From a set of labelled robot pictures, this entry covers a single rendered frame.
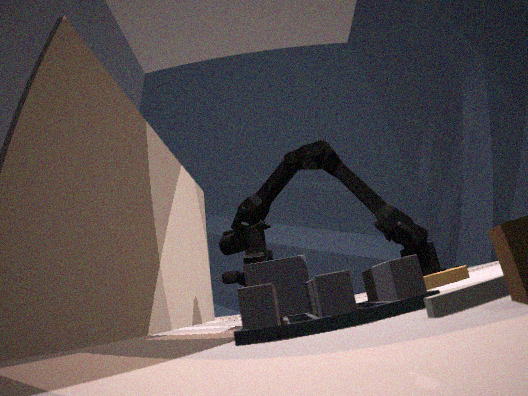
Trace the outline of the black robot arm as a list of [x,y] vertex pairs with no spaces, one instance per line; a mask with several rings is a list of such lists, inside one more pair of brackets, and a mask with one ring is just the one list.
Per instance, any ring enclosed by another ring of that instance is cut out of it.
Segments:
[[[298,150],[285,154],[283,161],[262,187],[239,205],[231,225],[234,230],[223,232],[224,237],[220,239],[222,253],[228,256],[244,251],[248,246],[266,246],[264,230],[271,226],[264,219],[273,200],[298,170],[320,168],[337,177],[374,213],[378,221],[373,226],[376,226],[389,242],[392,239],[404,247],[400,250],[402,257],[417,254],[423,276],[446,271],[446,268],[440,268],[434,243],[427,243],[428,230],[414,224],[409,215],[385,202],[344,164],[324,140],[303,145]],[[249,225],[241,224],[242,222]],[[244,265],[274,260],[272,249],[260,249],[260,252],[248,249],[247,255],[243,257]]]

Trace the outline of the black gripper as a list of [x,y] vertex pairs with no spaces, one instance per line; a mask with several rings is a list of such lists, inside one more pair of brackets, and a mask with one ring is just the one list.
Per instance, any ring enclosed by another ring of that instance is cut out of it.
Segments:
[[[248,249],[253,249],[253,252],[260,252],[261,251],[260,248],[267,249],[267,247],[264,245],[258,245],[258,246],[252,246],[252,247],[248,246],[245,248],[245,254],[247,255]],[[222,283],[232,284],[232,283],[238,283],[238,282],[240,285],[244,285],[246,287],[246,280],[245,280],[244,272],[240,273],[240,271],[235,270],[235,271],[224,272],[222,274]]]

